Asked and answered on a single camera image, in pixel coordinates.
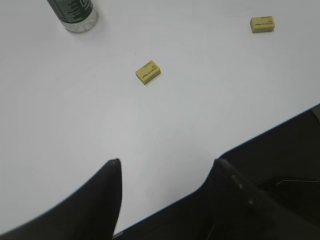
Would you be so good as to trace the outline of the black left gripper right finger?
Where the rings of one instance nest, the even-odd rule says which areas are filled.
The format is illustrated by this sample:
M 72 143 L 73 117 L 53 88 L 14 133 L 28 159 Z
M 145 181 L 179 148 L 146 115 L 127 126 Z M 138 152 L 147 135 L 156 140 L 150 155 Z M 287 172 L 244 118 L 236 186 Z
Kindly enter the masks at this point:
M 208 240 L 318 240 L 320 228 L 281 206 L 225 159 L 208 176 Z

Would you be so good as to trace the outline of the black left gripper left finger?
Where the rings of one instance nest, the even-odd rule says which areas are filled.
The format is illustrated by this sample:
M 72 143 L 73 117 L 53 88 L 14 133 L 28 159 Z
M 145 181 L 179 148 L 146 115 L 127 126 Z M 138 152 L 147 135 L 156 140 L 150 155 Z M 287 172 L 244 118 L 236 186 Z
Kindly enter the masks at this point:
M 119 159 L 103 167 L 64 201 L 0 236 L 2 240 L 111 240 L 122 204 Z

